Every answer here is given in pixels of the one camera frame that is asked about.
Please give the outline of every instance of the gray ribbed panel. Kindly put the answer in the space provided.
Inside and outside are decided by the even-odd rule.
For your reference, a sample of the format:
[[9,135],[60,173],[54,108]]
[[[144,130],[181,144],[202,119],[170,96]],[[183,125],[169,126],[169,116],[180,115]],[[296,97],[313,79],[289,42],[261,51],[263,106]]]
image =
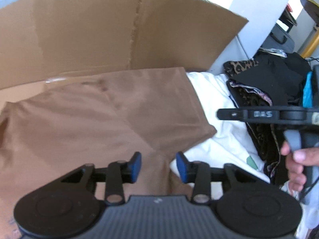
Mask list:
[[205,206],[184,196],[132,196],[108,208],[98,223],[74,239],[247,239],[224,227]]

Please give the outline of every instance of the yellow pole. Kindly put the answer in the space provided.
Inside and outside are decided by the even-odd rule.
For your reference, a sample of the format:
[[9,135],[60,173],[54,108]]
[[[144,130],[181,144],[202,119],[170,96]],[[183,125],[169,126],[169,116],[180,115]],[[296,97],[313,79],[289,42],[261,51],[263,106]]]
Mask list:
[[319,45],[319,30],[317,30],[314,37],[311,39],[307,47],[303,50],[303,52],[301,53],[301,56],[303,58],[310,57],[318,45]]

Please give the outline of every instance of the white fabric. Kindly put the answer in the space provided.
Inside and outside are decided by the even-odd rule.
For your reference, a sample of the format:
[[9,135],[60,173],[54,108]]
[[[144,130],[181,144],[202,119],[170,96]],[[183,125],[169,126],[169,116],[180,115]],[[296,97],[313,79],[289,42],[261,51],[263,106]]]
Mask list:
[[[227,76],[224,74],[215,76],[208,72],[191,72],[187,76],[194,86],[208,122],[217,130],[212,138],[185,152],[188,160],[207,162],[211,167],[219,168],[226,163],[235,164],[266,182],[270,182],[263,173],[264,163],[258,156],[245,123],[216,118],[218,109],[234,108],[226,86]],[[256,169],[247,164],[247,158],[250,156],[256,163]],[[179,175],[176,160],[171,162],[170,167]],[[221,183],[212,183],[213,199],[219,199],[222,194]]]

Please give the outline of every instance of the black round disc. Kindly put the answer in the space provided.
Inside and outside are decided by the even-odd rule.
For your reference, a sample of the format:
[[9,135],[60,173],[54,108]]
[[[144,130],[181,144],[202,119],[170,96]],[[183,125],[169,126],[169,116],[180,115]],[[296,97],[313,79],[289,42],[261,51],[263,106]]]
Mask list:
[[217,202],[220,220],[231,230],[249,237],[275,238],[296,230],[302,209],[280,190],[231,190]]
[[98,200],[88,191],[34,191],[14,208],[23,232],[47,239],[75,236],[92,225],[98,214]]

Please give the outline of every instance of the cardboard box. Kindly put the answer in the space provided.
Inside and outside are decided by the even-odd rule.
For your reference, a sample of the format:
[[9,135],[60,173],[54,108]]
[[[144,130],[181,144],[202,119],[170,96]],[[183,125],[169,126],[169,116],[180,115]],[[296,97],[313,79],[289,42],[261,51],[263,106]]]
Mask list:
[[55,86],[128,69],[206,71],[247,23],[205,0],[19,0],[0,16],[0,109],[49,78]]

